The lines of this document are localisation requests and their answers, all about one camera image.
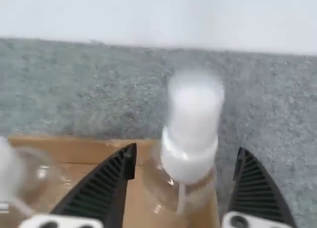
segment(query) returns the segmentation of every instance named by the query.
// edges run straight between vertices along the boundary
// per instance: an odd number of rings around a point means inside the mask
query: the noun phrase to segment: clear plastic bottle
[[[71,187],[50,156],[30,147],[12,148],[0,137],[0,227],[16,228],[29,216],[49,212]]]
[[[202,70],[177,72],[168,92],[162,139],[143,165],[146,203],[165,221],[165,228],[168,223],[186,224],[183,221],[202,212],[214,193],[217,127],[224,101],[221,81]]]

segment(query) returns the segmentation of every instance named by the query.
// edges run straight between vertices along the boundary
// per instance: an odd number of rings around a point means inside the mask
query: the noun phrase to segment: white wall
[[[0,37],[317,55],[317,0],[0,0]]]

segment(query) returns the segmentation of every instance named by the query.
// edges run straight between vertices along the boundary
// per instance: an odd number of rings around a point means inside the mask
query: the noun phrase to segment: gray carpet
[[[166,82],[207,66],[224,77],[221,212],[239,146],[264,164],[300,228],[317,223],[317,58],[0,40],[0,134],[159,138]]]

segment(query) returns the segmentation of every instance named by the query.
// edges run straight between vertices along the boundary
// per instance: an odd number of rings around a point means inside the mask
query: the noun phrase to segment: cardboard box
[[[137,143],[137,166],[135,179],[128,182],[123,228],[219,228],[216,194],[203,212],[194,214],[182,224],[164,224],[162,219],[152,214],[144,205],[142,190],[143,161],[155,140],[108,140],[96,141],[72,137],[28,137],[13,136],[9,141],[14,147],[31,146],[51,154],[70,179],[76,184],[96,165],[118,149]]]

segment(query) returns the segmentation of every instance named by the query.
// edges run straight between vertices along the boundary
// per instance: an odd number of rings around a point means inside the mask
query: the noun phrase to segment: white spray nozzle
[[[0,203],[11,203],[24,214],[30,215],[32,210],[17,198],[25,178],[23,162],[8,140],[2,136],[0,154]]]
[[[224,101],[221,80],[207,70],[178,72],[168,87],[170,109],[167,128],[183,149],[204,149],[215,140]]]
[[[162,165],[176,181],[192,184],[214,166],[223,85],[209,71],[191,70],[177,72],[168,90],[170,108],[162,133]]]

